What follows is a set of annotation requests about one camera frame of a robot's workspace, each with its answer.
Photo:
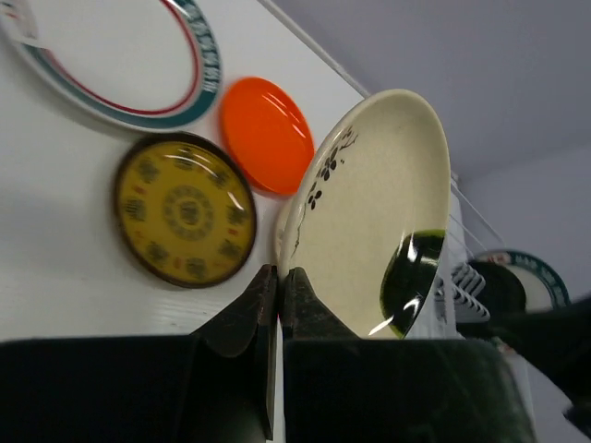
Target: red stripe on plate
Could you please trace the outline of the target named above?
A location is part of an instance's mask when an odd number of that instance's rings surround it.
[[[61,73],[63,74],[63,76],[65,78],[67,78],[70,82],[74,83],[78,88],[80,88],[81,90],[83,90],[84,92],[86,92],[88,95],[90,95],[92,98],[94,98],[95,100],[97,100],[98,102],[102,102],[104,104],[107,104],[113,108],[119,109],[121,111],[124,111],[126,113],[130,113],[130,114],[138,114],[138,115],[158,115],[158,114],[168,114],[182,106],[184,106],[185,104],[187,104],[187,102],[191,99],[191,97],[193,96],[193,93],[195,92],[195,89],[197,88],[198,82],[199,82],[199,56],[198,56],[198,50],[197,50],[197,45],[195,44],[195,41],[193,40],[193,34],[192,32],[188,29],[186,22],[183,20],[183,18],[179,15],[179,13],[175,10],[175,8],[173,6],[171,6],[166,0],[160,0],[161,3],[163,5],[165,5],[168,10],[171,12],[171,14],[173,14],[173,16],[176,18],[176,21],[178,22],[179,26],[181,27],[181,29],[183,30],[183,33],[185,34],[185,38],[188,41],[188,44],[191,48],[191,55],[193,57],[193,79],[191,81],[191,86],[189,87],[187,94],[185,94],[185,96],[179,100],[178,102],[176,102],[175,104],[167,107],[167,108],[163,108],[163,109],[158,109],[158,110],[145,110],[145,109],[133,109],[133,108],[128,108],[122,104],[118,104],[115,102],[111,102],[107,99],[105,99],[104,97],[101,97],[100,95],[98,95],[95,92],[92,92],[91,90],[89,90],[87,87],[85,87],[84,85],[82,85],[79,81],[77,81],[75,78],[73,78],[67,71],[66,69],[57,61],[57,59],[54,57],[54,54],[47,50],[45,51],[47,53],[48,59],[49,61],[54,64],[54,66],[61,71]]]

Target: decorative plate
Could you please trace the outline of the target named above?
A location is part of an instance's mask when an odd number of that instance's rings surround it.
[[[420,96],[386,90],[325,138],[293,198],[279,272],[303,268],[359,336],[403,337],[435,271],[450,208],[450,160]]]
[[[525,290],[525,311],[540,311],[571,303],[561,276],[545,261],[522,251],[487,251],[475,257],[510,270]]]
[[[131,149],[115,177],[114,209],[139,262],[187,288],[232,277],[257,231],[238,168],[208,140],[185,133],[149,136]]]
[[[250,183],[291,196],[314,157],[306,118],[285,91],[264,78],[242,78],[220,105],[225,146]]]
[[[193,0],[5,0],[0,12],[47,83],[119,125],[172,132],[218,95],[220,54]]]

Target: ceiling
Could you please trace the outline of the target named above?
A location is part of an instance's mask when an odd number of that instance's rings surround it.
[[[367,90],[431,102],[461,178],[591,143],[591,0],[274,1]]]

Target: dark green glaze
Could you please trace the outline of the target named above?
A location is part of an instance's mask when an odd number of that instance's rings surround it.
[[[396,250],[381,284],[380,306],[390,327],[402,338],[413,326],[440,262],[445,231],[408,235]]]

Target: light gray wall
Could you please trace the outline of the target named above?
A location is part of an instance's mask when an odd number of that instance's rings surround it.
[[[510,248],[530,252],[564,279],[571,299],[591,292],[591,145],[462,182],[460,188]],[[484,229],[464,208],[464,224]],[[568,399],[530,367],[539,443],[588,443],[562,416]]]
[[[425,96],[463,178],[591,142],[589,0],[274,2],[370,91]]]

